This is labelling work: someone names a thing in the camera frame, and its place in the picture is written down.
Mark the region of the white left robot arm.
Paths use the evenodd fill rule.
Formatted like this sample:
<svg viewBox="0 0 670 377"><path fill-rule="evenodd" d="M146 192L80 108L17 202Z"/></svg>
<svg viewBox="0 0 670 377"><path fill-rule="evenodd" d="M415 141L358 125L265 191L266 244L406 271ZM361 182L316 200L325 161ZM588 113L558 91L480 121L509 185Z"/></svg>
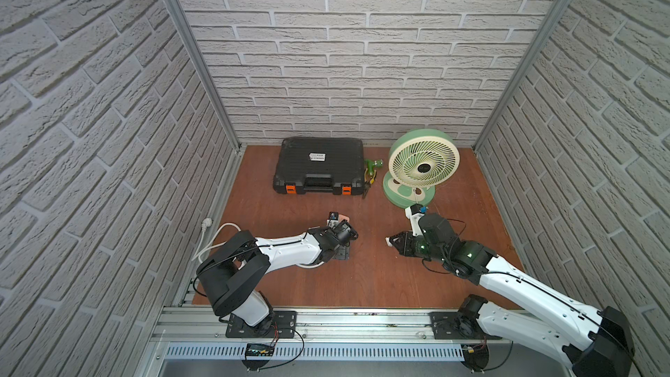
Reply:
<svg viewBox="0 0 670 377"><path fill-rule="evenodd" d="M195 278L217 317L229 316L251 328L266 329L273 310L256 290L263 277L293 266L318 268L358 237L346 216L293 237L261 238L241 230L200 263Z"/></svg>

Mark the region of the green and cream desk fan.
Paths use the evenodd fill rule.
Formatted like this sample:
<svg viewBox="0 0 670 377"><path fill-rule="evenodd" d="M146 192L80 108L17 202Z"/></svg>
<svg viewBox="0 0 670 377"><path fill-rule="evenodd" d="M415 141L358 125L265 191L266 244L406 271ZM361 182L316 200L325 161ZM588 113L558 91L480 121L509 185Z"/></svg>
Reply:
<svg viewBox="0 0 670 377"><path fill-rule="evenodd" d="M406 209L427 206L436 186L446 182L460 165L453 139L437 129L414 129L403 134L390 148L388 171L382 185L386 198Z"/></svg>

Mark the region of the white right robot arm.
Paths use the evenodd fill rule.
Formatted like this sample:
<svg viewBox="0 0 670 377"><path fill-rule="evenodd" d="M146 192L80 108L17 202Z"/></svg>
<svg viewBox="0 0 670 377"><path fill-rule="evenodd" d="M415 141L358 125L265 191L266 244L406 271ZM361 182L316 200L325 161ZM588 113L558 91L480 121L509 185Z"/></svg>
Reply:
<svg viewBox="0 0 670 377"><path fill-rule="evenodd" d="M401 256L438 261L445 272L511 300L525 312L470 295L459 308L461 333L481 329L541 353L576 376L627 376L634 359L629 321L614 307L598 309L571 298L514 267L494 250L462 240L448 219L406 210L412 229L387 239Z"/></svg>

